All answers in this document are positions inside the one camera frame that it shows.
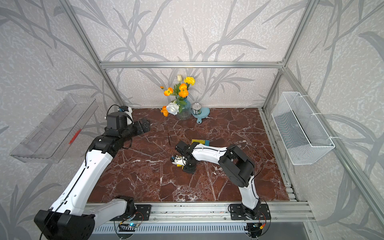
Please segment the large yellow-green wooden block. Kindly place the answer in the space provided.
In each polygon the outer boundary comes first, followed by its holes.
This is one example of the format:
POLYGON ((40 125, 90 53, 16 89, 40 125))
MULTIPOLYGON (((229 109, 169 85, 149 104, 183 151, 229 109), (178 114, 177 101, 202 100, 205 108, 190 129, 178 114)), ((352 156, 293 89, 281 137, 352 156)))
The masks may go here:
POLYGON ((206 141, 205 140, 192 139, 192 143, 199 143, 199 144, 205 145, 206 141))

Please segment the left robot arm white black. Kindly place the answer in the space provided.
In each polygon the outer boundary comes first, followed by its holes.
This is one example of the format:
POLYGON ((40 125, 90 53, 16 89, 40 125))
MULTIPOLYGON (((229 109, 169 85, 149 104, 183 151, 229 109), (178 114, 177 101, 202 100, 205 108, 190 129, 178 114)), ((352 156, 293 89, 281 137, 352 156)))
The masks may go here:
POLYGON ((40 210, 34 222, 41 236, 48 240, 87 240, 95 228, 124 216, 132 218, 137 208, 132 197, 118 196, 110 202, 85 211, 86 203, 106 167, 124 143, 147 133, 147 119, 133 121, 131 112, 114 112, 106 116, 105 132, 86 150, 85 160, 63 194, 48 210, 40 210))

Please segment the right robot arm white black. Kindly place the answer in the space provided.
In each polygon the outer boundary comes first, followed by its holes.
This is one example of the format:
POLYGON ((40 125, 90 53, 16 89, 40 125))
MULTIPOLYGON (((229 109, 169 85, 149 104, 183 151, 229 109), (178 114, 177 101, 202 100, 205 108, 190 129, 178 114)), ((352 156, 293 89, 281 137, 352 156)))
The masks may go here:
POLYGON ((261 205, 254 182, 255 165, 236 145, 229 147, 211 147, 197 142, 190 145, 180 141, 175 150, 179 153, 171 156, 172 164, 182 167, 186 173, 194 174, 197 163, 209 162, 219 165, 229 180, 238 186, 242 197, 242 209, 248 219, 259 216, 261 205))

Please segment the blue glass vase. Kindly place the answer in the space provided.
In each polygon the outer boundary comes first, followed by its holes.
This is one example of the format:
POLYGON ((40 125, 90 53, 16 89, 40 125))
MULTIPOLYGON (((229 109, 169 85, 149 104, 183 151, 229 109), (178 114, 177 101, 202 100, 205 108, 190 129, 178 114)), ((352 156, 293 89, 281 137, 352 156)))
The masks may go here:
POLYGON ((179 106, 179 112, 176 115, 177 118, 182 121, 188 120, 192 116, 191 103, 189 102, 188 98, 178 100, 177 104, 179 106))

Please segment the silver metal can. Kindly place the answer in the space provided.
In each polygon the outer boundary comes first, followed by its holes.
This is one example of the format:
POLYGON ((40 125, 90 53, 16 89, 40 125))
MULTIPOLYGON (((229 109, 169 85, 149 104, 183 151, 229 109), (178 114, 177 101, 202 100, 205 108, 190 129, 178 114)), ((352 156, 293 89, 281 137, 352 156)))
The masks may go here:
POLYGON ((193 115, 200 115, 202 112, 202 106, 200 103, 193 103, 191 105, 191 112, 193 115))

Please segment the light blue ceramic dish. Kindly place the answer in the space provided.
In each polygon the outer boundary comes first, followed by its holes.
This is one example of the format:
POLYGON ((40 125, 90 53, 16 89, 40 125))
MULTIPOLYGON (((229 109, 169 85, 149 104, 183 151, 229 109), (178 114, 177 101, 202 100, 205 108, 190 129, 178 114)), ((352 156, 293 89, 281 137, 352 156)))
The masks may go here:
POLYGON ((203 119, 207 118, 210 114, 209 108, 201 108, 200 110, 195 110, 191 108, 192 116, 197 119, 197 124, 201 124, 203 119))

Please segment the red clip in shelf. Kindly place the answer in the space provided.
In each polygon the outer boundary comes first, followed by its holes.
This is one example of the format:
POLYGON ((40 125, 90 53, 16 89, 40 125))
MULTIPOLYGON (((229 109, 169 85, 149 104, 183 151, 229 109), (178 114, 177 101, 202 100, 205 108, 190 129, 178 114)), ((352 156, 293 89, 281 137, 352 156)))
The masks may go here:
POLYGON ((76 138, 78 137, 78 135, 80 134, 81 131, 82 131, 82 130, 80 129, 80 130, 78 130, 78 131, 74 134, 74 136, 71 138, 71 140, 70 140, 70 142, 69 142, 70 145, 76 140, 76 138))

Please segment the artificial flower bouquet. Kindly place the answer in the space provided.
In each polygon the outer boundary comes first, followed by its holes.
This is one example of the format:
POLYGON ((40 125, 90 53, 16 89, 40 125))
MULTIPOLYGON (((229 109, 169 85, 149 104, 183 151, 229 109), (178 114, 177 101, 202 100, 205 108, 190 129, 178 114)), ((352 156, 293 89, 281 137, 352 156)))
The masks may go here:
POLYGON ((178 100, 188 98, 190 86, 194 86, 196 80, 193 77, 183 78, 182 75, 177 75, 178 83, 171 88, 168 88, 164 91, 166 97, 174 96, 175 99, 170 102, 167 106, 163 106, 161 113, 168 117, 169 115, 176 116, 179 112, 179 106, 177 104, 178 100))

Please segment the left controller circuit board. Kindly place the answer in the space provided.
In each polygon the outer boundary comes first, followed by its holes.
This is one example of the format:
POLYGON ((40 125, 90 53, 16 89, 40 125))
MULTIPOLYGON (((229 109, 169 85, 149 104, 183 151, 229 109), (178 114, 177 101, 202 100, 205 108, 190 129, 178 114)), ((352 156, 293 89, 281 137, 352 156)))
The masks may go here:
POLYGON ((138 223, 128 223, 128 222, 121 222, 118 225, 119 232, 135 232, 140 226, 142 222, 138 223))

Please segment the controller circuit board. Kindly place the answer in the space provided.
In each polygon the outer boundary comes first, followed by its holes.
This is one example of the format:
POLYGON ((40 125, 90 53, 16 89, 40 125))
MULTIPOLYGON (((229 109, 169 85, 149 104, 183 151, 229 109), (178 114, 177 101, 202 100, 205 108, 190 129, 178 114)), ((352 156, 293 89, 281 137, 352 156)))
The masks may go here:
POLYGON ((258 240, 263 236, 268 229, 266 229, 266 224, 262 223, 247 223, 244 227, 245 234, 252 240, 258 240))
POLYGON ((135 232, 140 226, 142 222, 138 223, 128 223, 128 222, 121 222, 118 225, 119 232, 135 232))

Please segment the right controller circuit board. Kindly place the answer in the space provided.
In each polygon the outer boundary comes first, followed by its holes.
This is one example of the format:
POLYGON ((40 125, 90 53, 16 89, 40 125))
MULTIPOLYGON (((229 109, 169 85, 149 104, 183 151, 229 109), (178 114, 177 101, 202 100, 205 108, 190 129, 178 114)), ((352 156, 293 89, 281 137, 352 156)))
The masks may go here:
POLYGON ((245 234, 252 240, 258 240, 263 236, 268 229, 266 229, 266 224, 262 223, 247 223, 244 227, 245 234))

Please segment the aluminium front rail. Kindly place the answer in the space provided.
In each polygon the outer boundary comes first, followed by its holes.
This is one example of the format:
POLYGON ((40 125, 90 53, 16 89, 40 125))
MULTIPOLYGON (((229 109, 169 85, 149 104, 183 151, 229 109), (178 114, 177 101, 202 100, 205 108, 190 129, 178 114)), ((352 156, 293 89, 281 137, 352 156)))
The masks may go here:
MULTIPOLYGON (((149 223, 227 223, 231 202, 150 202, 149 223)), ((314 222, 315 217, 307 202, 272 201, 271 220, 267 222, 314 222)))

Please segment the clear plastic wall shelf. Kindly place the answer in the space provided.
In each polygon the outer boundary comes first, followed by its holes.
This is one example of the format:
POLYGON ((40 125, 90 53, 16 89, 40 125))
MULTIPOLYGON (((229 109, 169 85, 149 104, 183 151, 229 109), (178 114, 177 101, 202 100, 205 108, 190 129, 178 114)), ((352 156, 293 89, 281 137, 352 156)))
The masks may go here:
POLYGON ((23 163, 59 163, 71 146, 71 138, 83 129, 98 106, 94 98, 68 94, 10 156, 23 163))

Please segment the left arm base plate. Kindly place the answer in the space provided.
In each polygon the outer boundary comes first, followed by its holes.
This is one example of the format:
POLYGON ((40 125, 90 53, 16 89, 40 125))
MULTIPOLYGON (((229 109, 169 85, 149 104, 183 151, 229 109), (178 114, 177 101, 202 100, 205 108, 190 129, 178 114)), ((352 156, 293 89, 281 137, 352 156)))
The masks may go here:
POLYGON ((150 214, 151 214, 151 208, 152 205, 147 205, 147 204, 139 204, 135 205, 136 207, 136 212, 132 215, 127 215, 124 214, 122 216, 116 217, 116 221, 149 221, 150 219, 150 214))

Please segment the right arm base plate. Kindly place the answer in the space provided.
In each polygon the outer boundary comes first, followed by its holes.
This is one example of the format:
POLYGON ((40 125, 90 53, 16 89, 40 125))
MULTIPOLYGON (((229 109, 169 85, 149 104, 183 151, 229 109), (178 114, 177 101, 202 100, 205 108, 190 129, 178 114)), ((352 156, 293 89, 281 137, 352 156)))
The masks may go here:
POLYGON ((228 211, 231 214, 231 220, 271 220, 270 209, 266 203, 259 202, 254 209, 246 208, 243 204, 230 204, 228 211))

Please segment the aluminium cage frame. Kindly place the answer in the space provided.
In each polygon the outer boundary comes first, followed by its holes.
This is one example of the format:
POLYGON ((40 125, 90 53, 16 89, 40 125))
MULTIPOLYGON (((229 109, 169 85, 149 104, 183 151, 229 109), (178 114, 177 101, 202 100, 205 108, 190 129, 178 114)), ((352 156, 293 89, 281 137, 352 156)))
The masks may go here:
POLYGON ((104 68, 140 68, 140 69, 149 69, 149 68, 181 68, 181 69, 278 69, 278 75, 272 85, 274 90, 282 76, 285 76, 287 81, 290 83, 291 87, 296 91, 302 94, 306 99, 306 103, 309 108, 316 112, 316 116, 322 126, 325 128, 325 131, 330 134, 335 140, 335 149, 334 153, 338 157, 341 165, 345 169, 348 176, 351 178, 357 189, 360 191, 361 196, 364 198, 367 205, 371 208, 372 212, 375 214, 380 224, 384 223, 384 199, 373 186, 369 178, 364 174, 363 170, 358 166, 358 163, 353 159, 352 155, 348 152, 346 146, 343 142, 336 137, 336 132, 327 122, 325 115, 323 115, 314 101, 308 96, 307 91, 303 86, 298 82, 298 79, 294 76, 291 69, 288 67, 288 62, 292 57, 294 49, 300 41, 300 38, 304 34, 305 28, 308 26, 310 19, 312 18, 318 1, 308 1, 304 14, 300 20, 299 26, 294 34, 293 40, 290 43, 288 52, 286 56, 281 61, 277 62, 101 62, 97 56, 96 50, 91 44, 86 31, 84 30, 80 20, 78 19, 76 12, 71 5, 70 1, 60 1, 60 6, 63 14, 69 19, 72 27, 75 29, 80 40, 82 41, 84 47, 86 48, 88 54, 91 56, 93 63, 96 66, 96 71, 102 76, 102 79, 107 84, 108 88, 113 93, 116 101, 119 104, 123 104, 123 99, 121 95, 117 92, 116 87, 113 85, 109 76, 107 75, 104 68))

